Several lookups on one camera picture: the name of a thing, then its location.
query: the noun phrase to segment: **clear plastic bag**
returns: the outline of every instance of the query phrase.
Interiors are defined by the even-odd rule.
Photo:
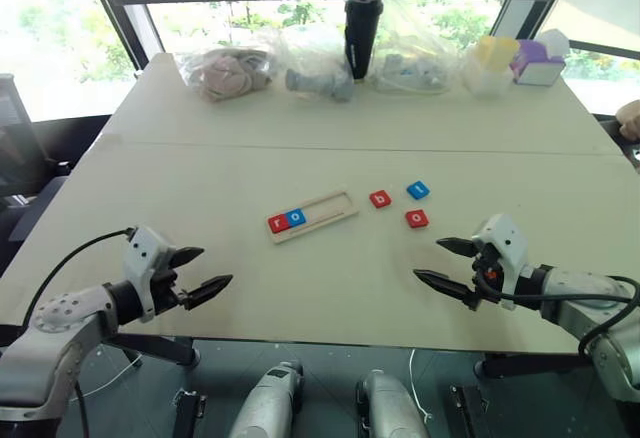
[[[367,80],[379,91],[435,94],[449,90],[459,67],[447,40],[432,33],[407,0],[382,0]]]
[[[276,74],[271,46],[224,47],[176,60],[185,84],[199,95],[220,101],[262,90]]]
[[[287,89],[304,97],[327,96],[349,101],[353,75],[344,54],[344,37],[324,24],[290,26],[282,30],[279,55],[287,68]]]

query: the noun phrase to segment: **table leg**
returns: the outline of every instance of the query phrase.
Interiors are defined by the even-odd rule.
[[[479,378],[505,378],[569,371],[583,366],[591,366],[591,363],[578,355],[487,353],[483,361],[476,363],[474,372]]]
[[[142,360],[138,359],[140,358],[140,356],[142,356],[141,353],[138,353],[137,351],[131,351],[127,348],[122,348],[122,352],[129,360],[129,363],[131,363],[134,368],[140,368],[142,366]]]
[[[195,391],[180,391],[176,395],[176,421],[173,438],[193,438],[196,420],[204,416],[207,397]]]
[[[18,339],[20,332],[18,325],[0,325],[0,346],[9,346]]]
[[[116,335],[105,343],[183,366],[196,366],[200,361],[200,354],[193,348],[193,340],[190,339],[185,342],[185,340],[174,341],[161,336]]]

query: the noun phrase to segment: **black tumbler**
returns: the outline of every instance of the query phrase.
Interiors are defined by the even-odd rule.
[[[344,10],[347,13],[344,52],[351,65],[353,79],[360,80],[369,68],[382,0],[347,0]]]

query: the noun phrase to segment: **tree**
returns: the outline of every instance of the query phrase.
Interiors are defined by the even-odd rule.
[[[229,29],[229,43],[233,43],[233,1],[227,1],[229,14],[227,15],[227,25]]]
[[[80,82],[122,80],[133,68],[97,0],[42,0],[18,12],[20,27],[52,53],[67,55]]]
[[[479,14],[471,6],[452,8],[436,15],[433,24],[440,29],[444,38],[450,39],[462,50],[491,31],[490,18]]]
[[[283,3],[278,7],[278,13],[289,14],[282,20],[283,26],[306,25],[307,23],[321,22],[323,11],[309,1],[298,1],[295,5]]]
[[[565,62],[567,67],[564,76],[567,78],[617,81],[627,76],[633,77],[634,74],[633,67],[629,70],[624,65],[618,65],[612,56],[593,51],[571,50]]]
[[[236,28],[246,28],[251,31],[258,30],[263,26],[276,26],[276,23],[269,18],[265,18],[257,13],[251,13],[251,7],[248,1],[244,2],[244,16],[236,16],[231,18],[231,24]]]
[[[207,31],[200,23],[190,22],[181,18],[181,15],[165,14],[162,17],[162,21],[164,22],[164,26],[178,36],[191,38],[198,33],[202,33],[206,36]]]
[[[620,64],[620,70],[628,77],[640,84],[640,60],[629,60]]]
[[[445,5],[449,3],[449,0],[414,0],[418,8],[424,8],[430,4],[436,3],[439,5]]]

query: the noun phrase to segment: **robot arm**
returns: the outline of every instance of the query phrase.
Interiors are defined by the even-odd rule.
[[[40,306],[26,332],[0,357],[0,436],[54,436],[82,361],[120,325],[147,322],[176,305],[192,309],[216,296],[231,275],[192,291],[174,291],[175,267],[201,248],[176,249],[148,228],[136,229],[125,254],[126,280],[65,293]]]
[[[441,273],[414,270],[421,281],[474,311],[483,299],[510,310],[538,310],[580,340],[579,351],[588,353],[612,398],[640,403],[640,296],[636,291],[631,298],[621,284],[632,280],[528,264],[526,239],[507,215],[491,217],[471,240],[438,244],[474,258],[475,289]]]

